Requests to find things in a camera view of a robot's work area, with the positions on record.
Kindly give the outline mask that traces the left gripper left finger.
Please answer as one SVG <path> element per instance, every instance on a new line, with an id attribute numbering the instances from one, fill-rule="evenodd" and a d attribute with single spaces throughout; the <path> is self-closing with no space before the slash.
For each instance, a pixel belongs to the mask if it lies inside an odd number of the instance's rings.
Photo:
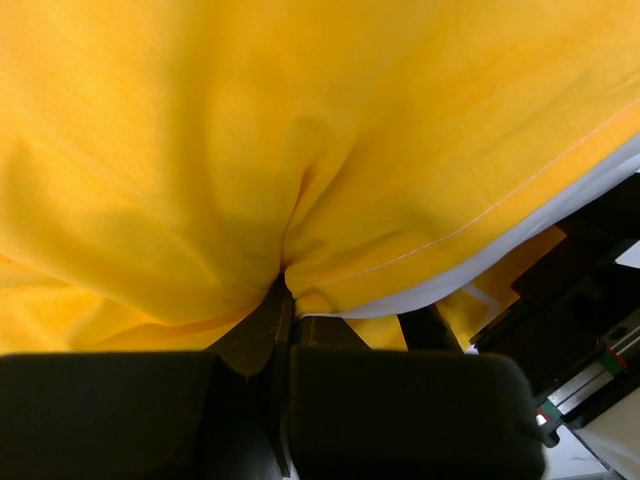
<path id="1" fill-rule="evenodd" d="M 5 479 L 284 479 L 293 301 L 283 287 L 210 347 L 1 359 Z"/>

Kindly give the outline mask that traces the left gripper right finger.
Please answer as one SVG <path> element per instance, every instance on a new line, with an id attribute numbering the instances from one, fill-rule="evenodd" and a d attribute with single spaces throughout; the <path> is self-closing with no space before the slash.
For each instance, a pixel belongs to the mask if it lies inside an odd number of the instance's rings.
<path id="1" fill-rule="evenodd" d="M 308 317 L 289 357 L 289 445 L 303 479 L 539 479 L 529 383 L 509 358 L 369 348 Z"/>

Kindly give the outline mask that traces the yellow pillowcase with white print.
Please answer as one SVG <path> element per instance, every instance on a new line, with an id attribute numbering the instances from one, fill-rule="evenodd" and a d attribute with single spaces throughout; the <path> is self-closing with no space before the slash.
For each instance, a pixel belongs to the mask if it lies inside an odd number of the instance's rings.
<path id="1" fill-rule="evenodd" d="M 5 1 L 1 350 L 187 350 L 283 277 L 338 317 L 639 137 L 635 1 Z M 558 222 L 435 302 L 462 342 Z"/>

